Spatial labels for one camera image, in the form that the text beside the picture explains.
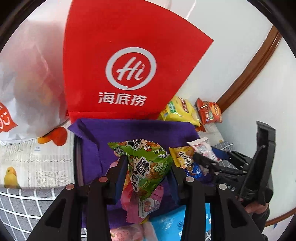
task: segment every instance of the hi logo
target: hi logo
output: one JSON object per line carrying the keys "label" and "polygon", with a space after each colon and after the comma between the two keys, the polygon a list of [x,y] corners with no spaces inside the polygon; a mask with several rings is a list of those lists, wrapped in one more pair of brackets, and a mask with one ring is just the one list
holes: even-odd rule
{"label": "hi logo", "polygon": [[106,77],[121,90],[136,90],[147,85],[156,72],[156,60],[147,50],[128,47],[116,52],[107,62]]}

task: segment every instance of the brown wooden trim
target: brown wooden trim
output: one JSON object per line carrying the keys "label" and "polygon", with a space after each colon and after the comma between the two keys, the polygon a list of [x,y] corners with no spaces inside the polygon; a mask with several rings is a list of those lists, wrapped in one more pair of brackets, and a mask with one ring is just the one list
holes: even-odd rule
{"label": "brown wooden trim", "polygon": [[222,112],[225,111],[257,77],[272,56],[280,39],[281,34],[275,26],[272,26],[267,38],[253,59],[249,62],[244,72],[233,82],[228,90],[217,101],[217,104]]}
{"label": "brown wooden trim", "polygon": [[281,216],[279,216],[277,218],[274,218],[272,220],[267,221],[266,224],[265,224],[265,227],[270,226],[270,225],[274,225],[275,223],[279,223],[280,221],[285,220],[286,218],[292,216],[295,213],[296,213],[296,208],[292,209],[291,211],[289,211],[289,212],[287,212],[287,213],[285,213],[285,214],[283,214],[283,215],[281,215]]}

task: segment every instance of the metal screw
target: metal screw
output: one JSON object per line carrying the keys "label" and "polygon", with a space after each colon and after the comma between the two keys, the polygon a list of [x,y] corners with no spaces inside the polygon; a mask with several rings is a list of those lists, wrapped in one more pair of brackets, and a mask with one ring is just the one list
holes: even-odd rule
{"label": "metal screw", "polygon": [[185,180],[189,183],[193,182],[194,181],[194,178],[193,177],[186,177]]}
{"label": "metal screw", "polygon": [[221,190],[226,190],[227,189],[227,186],[225,184],[221,183],[221,184],[219,184],[219,188]]}
{"label": "metal screw", "polygon": [[99,178],[99,182],[100,183],[105,183],[106,181],[108,181],[108,178],[107,177],[100,177]]}
{"label": "metal screw", "polygon": [[67,190],[72,190],[74,188],[74,184],[73,183],[70,183],[66,186],[66,189]]}

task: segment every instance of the red shopping bag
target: red shopping bag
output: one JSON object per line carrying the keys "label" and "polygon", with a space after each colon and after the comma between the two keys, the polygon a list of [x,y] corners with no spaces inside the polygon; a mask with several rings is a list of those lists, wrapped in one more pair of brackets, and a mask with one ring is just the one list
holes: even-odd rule
{"label": "red shopping bag", "polygon": [[71,120],[156,119],[212,42],[144,0],[73,0],[63,53]]}

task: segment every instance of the purple cloth bin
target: purple cloth bin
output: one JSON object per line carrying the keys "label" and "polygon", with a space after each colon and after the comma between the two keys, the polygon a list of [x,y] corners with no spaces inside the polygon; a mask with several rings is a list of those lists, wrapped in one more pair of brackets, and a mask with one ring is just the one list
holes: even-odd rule
{"label": "purple cloth bin", "polygon": [[[89,184],[97,177],[104,176],[110,164],[117,160],[109,148],[109,142],[123,142],[132,139],[145,139],[157,142],[169,152],[169,147],[187,146],[187,142],[199,138],[194,126],[189,122],[161,120],[101,120],[78,119],[69,130],[82,139],[81,162],[83,180]],[[168,182],[162,182],[164,195],[160,208],[150,216],[158,216],[176,209]],[[126,222],[126,211],[120,200],[116,205],[108,205],[110,228],[129,225]]]}

